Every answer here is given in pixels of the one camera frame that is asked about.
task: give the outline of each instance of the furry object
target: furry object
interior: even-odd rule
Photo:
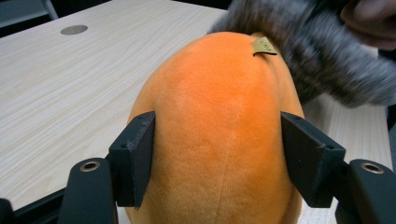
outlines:
[[[279,47],[302,104],[325,92],[348,107],[396,104],[396,64],[362,49],[337,13],[314,15],[314,8],[310,0],[234,0],[209,33],[264,32]]]

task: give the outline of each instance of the screw hole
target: screw hole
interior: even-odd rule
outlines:
[[[326,145],[326,148],[328,148],[328,149],[334,149],[334,146],[332,146],[332,145]]]
[[[88,161],[79,167],[79,170],[82,172],[90,172],[96,170],[100,166],[100,162],[98,161]]]
[[[381,167],[379,167],[375,164],[372,164],[372,163],[368,163],[368,162],[363,163],[361,165],[361,168],[363,168],[364,170],[371,172],[373,174],[377,174],[377,175],[381,175],[381,174],[385,173]]]

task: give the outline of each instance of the finger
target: finger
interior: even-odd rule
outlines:
[[[396,15],[395,0],[352,1],[347,7],[354,7],[353,16],[359,21],[382,21]]]
[[[361,43],[365,45],[376,47],[379,49],[384,49],[384,50],[396,49],[396,39],[378,38],[372,35],[363,34],[349,27],[348,30],[353,35],[355,35],[361,41]]]

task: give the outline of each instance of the black bracket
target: black bracket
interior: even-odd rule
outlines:
[[[305,119],[281,113],[292,183],[311,207],[339,201],[338,223],[394,223],[396,175],[373,161],[344,162],[346,150]],[[138,208],[149,183],[155,113],[134,118],[105,159],[76,164],[67,187],[13,211],[0,200],[0,223],[118,223],[117,207]]]

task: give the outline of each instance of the round hole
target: round hole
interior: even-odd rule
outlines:
[[[78,35],[88,30],[86,25],[74,25],[62,29],[61,34],[63,35]]]
[[[96,170],[100,166],[99,161],[88,161],[81,165],[79,168],[82,172],[90,172]]]
[[[361,165],[361,168],[363,168],[364,170],[366,170],[368,172],[371,172],[371,173],[374,173],[374,174],[378,174],[378,175],[381,175],[381,174],[385,173],[384,170],[381,167],[379,167],[379,166],[377,166],[375,164],[372,164],[372,163],[368,163],[368,162],[363,163]]]
[[[334,149],[334,146],[332,146],[332,145],[326,145],[326,148],[328,148],[328,149]]]

